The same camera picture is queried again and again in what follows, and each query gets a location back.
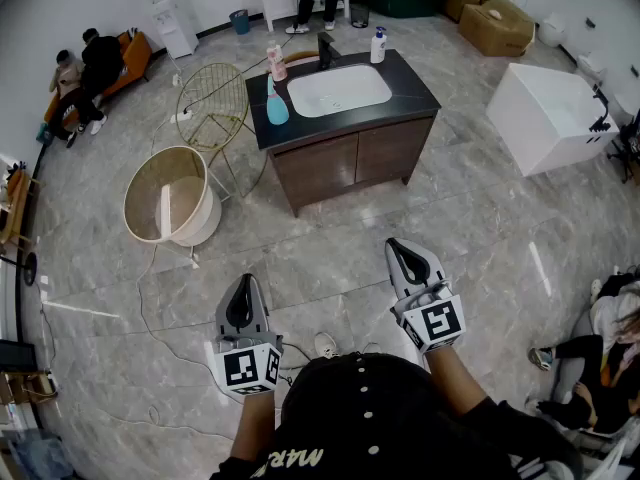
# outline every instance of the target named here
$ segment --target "blue soap bottle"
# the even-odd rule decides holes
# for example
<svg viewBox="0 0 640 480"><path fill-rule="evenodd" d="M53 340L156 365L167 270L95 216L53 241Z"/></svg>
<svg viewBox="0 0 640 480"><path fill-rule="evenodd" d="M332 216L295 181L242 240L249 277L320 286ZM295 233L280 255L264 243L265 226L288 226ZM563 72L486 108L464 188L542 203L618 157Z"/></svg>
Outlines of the blue soap bottle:
<svg viewBox="0 0 640 480"><path fill-rule="evenodd" d="M283 124L289 120L289 109L273 86L273 78L267 80L267 117L271 124Z"/></svg>

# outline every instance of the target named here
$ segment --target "pink soap bottle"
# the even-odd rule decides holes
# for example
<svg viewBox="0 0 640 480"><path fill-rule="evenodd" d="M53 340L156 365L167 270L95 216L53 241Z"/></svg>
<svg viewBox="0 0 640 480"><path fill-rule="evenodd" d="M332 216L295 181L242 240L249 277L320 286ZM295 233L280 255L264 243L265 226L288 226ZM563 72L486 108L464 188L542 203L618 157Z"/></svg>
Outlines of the pink soap bottle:
<svg viewBox="0 0 640 480"><path fill-rule="evenodd" d="M269 41L267 48L267 59L269 60L269 68L275 82L287 78L287 68L284 65L284 57L282 56L282 48L276 44L275 40Z"/></svg>

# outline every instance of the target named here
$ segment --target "faucet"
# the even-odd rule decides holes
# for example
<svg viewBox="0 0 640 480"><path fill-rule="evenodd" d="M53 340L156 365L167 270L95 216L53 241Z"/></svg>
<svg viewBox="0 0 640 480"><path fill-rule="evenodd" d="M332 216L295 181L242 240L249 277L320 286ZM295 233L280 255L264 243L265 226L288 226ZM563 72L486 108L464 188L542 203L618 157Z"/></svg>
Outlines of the faucet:
<svg viewBox="0 0 640 480"><path fill-rule="evenodd" d="M609 128L611 128L611 123L604 122L604 120L609 115L609 100L607 100L605 95L602 94L602 91L598 88L598 86L594 86L594 91L595 91L595 94L593 95L593 97L598 98L602 102L602 104L604 105L605 113L602 117L599 117L598 119L596 119L596 122L589 127L589 131L590 132L606 132Z"/></svg>
<svg viewBox="0 0 640 480"><path fill-rule="evenodd" d="M318 64L318 71L324 71L331 67L332 61L339 59L341 55L336 49L331 46L334 39L326 32L320 32L318 34L318 53L320 54L320 63Z"/></svg>

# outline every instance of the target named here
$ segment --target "power strip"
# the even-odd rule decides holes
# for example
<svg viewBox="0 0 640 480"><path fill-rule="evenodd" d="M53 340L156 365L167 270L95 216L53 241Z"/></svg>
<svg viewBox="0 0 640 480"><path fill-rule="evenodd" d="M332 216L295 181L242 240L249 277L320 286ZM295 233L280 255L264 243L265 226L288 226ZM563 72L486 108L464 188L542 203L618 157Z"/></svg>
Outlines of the power strip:
<svg viewBox="0 0 640 480"><path fill-rule="evenodd" d="M191 110L187 110L186 112L180 112L178 114L178 121L188 121L193 117L193 112ZM171 124L176 123L176 114L171 116Z"/></svg>

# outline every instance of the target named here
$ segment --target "gray tile floor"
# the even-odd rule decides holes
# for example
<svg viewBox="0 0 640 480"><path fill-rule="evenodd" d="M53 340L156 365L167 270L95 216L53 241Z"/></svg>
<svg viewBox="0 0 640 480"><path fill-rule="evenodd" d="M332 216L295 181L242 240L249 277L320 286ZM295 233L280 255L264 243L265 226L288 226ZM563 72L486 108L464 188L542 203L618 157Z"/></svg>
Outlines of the gray tile floor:
<svg viewBox="0 0 640 480"><path fill-rule="evenodd" d="M327 331L343 351L377 342L418 362L388 312L394 297L383 256L386 238L412 239L440 255L462 295L468 332L456 344L459 354L492 396L521 407L527 394L545 395L551 384L527 363L526 348L567 335L594 277L640 261L638 191L620 183L604 155L524 179L485 117L509 62L569 70L561 52L536 43L522 58L486 58L443 17L371 21L387 27L388 46L443 106L409 186L375 186L306 207L295 219L269 164L247 197L238 193L256 182L265 159L242 132L227 148L238 189L215 235L196 248L199 268L159 249L140 283L142 310L178 356L205 361L216 304L250 271L273 309L273 327L308 353L314 334ZM342 53L368 51L371 34L340 20L332 33ZM185 79L211 62L246 69L262 58L268 38L261 23L247 36L218 33L178 64ZM297 36L285 53L315 49L315 41ZM45 311L59 397L41 412L88 479L208 478L227 456L240 415L206 368L176 359L146 332L140 313L136 279L152 248L129 235L122 204L151 151L181 143L175 125L155 133L179 95L173 72L168 59L156 62L149 83L107 103L99 135L85 134L70 150L54 144L42 164L32 236L40 274L48 276L41 289L56 304ZM235 186L221 157L213 166ZM45 366L53 347L39 311L36 287L25 289L26 339ZM287 349L286 365L301 361Z"/></svg>

